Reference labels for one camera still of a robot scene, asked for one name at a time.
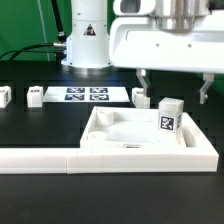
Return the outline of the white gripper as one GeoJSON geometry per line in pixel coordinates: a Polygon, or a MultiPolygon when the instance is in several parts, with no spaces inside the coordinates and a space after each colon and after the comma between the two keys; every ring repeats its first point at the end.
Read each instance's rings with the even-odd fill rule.
{"type": "Polygon", "coordinates": [[[143,95],[154,88],[145,69],[205,72],[200,103],[224,73],[224,2],[211,0],[114,0],[109,57],[116,67],[136,68],[143,95]]]}

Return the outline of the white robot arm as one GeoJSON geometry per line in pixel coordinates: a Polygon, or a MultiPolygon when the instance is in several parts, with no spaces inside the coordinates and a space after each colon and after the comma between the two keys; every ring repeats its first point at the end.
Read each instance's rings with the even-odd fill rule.
{"type": "Polygon", "coordinates": [[[210,0],[71,0],[72,31],[62,65],[83,74],[109,66],[133,68],[151,95],[148,70],[196,72],[203,103],[217,74],[224,74],[224,3],[210,0]]]}

